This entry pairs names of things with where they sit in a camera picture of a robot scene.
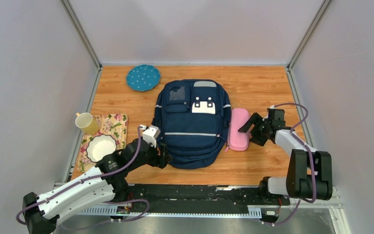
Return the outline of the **navy blue backpack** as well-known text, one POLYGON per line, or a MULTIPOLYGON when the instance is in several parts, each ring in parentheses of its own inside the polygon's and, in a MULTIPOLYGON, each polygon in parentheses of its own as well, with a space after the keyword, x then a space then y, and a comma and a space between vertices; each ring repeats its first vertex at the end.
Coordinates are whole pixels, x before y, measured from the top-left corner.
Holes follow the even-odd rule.
POLYGON ((228 93, 208 79, 167 83, 157 98, 152 124, 161 131, 174 168, 192 170, 215 162, 231 122, 228 93))

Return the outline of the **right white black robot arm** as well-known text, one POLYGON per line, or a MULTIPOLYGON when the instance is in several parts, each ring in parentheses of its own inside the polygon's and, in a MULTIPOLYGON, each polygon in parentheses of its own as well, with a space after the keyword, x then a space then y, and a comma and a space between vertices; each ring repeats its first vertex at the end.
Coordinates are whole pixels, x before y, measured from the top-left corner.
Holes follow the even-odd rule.
POLYGON ((253 113, 238 129, 240 133, 250 134, 250 142, 264 146, 270 140, 290 157, 285 177, 266 176, 260 181, 259 200, 271 204, 278 195, 309 203, 329 200, 333 195, 330 153, 308 145, 293 128, 286 126, 283 109, 269 108, 267 112, 267 117, 253 113))

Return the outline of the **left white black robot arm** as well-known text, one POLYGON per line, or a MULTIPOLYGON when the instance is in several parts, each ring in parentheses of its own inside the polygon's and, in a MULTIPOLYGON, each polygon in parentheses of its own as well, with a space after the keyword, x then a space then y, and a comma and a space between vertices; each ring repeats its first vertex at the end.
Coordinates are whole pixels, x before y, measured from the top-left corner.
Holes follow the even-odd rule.
POLYGON ((135 139, 63 186, 40 195, 25 195, 17 222, 25 225, 30 234, 49 234, 69 217, 93 205, 125 202, 130 197, 126 181, 129 172, 143 165, 163 169, 171 159, 166 144, 155 148, 142 138, 135 139))

